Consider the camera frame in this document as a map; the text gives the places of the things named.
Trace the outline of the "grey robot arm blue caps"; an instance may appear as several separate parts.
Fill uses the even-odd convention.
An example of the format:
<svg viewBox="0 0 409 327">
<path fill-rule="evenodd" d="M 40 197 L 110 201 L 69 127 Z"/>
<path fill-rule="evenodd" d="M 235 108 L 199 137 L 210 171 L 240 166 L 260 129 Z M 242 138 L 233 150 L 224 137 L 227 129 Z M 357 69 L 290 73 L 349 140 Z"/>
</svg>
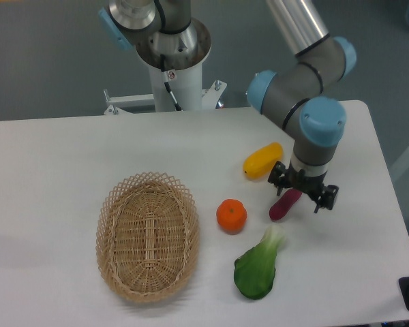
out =
<svg viewBox="0 0 409 327">
<path fill-rule="evenodd" d="M 247 88 L 249 104 L 294 140 L 290 163 L 275 161 L 269 182 L 330 210 L 339 188 L 325 185 L 324 178 L 344 134 L 346 112 L 323 93 L 354 68 L 357 54 L 348 40 L 329 35 L 311 1 L 267 5 L 297 60 L 285 74 L 260 72 Z M 157 111 L 204 108 L 201 65 L 211 38 L 193 18 L 189 1 L 109 1 L 98 16 L 114 42 L 135 48 L 149 68 Z"/>
</svg>

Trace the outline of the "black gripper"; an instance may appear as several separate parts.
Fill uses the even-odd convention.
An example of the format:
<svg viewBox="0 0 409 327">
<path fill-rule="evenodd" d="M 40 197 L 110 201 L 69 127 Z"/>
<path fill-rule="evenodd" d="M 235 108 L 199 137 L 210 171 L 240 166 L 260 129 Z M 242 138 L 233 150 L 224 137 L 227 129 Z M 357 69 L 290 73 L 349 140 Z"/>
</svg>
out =
<svg viewBox="0 0 409 327">
<path fill-rule="evenodd" d="M 277 161 L 268 177 L 268 183 L 273 184 L 277 196 L 281 196 L 287 187 L 296 189 L 316 203 L 314 213 L 322 208 L 332 210 L 339 191 L 337 185 L 325 185 L 324 178 L 328 172 L 328 165 L 311 166 L 305 163 L 290 163 L 286 166 Z"/>
</svg>

